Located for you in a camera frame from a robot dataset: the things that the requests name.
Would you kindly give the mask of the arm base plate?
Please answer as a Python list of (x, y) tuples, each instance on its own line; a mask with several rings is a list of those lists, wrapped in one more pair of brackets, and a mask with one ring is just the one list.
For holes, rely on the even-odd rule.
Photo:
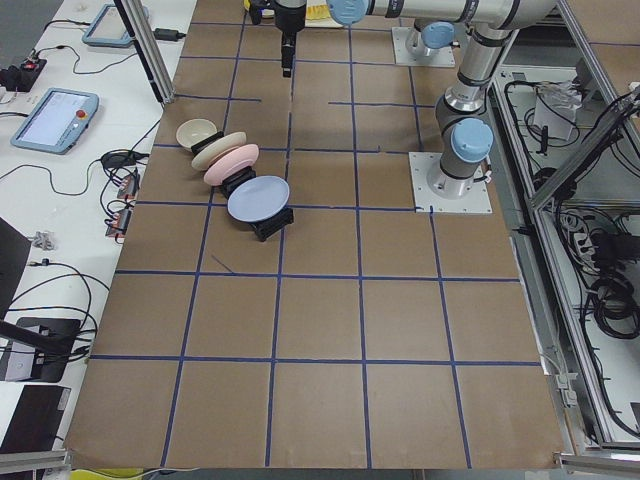
[(409, 153), (414, 209), (420, 213), (492, 214), (482, 168), (477, 166), (468, 179), (453, 179), (441, 170), (440, 157), (439, 152)]
[(435, 68), (455, 66), (451, 46), (429, 48), (423, 43), (421, 34), (413, 27), (393, 27), (391, 35), (396, 65)]

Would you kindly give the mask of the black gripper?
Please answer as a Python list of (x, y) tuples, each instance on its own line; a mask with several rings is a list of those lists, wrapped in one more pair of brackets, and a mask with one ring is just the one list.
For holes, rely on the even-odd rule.
[(281, 35), (281, 68), (284, 78), (293, 72), (296, 34), (305, 27), (306, 0), (274, 0), (275, 25)]

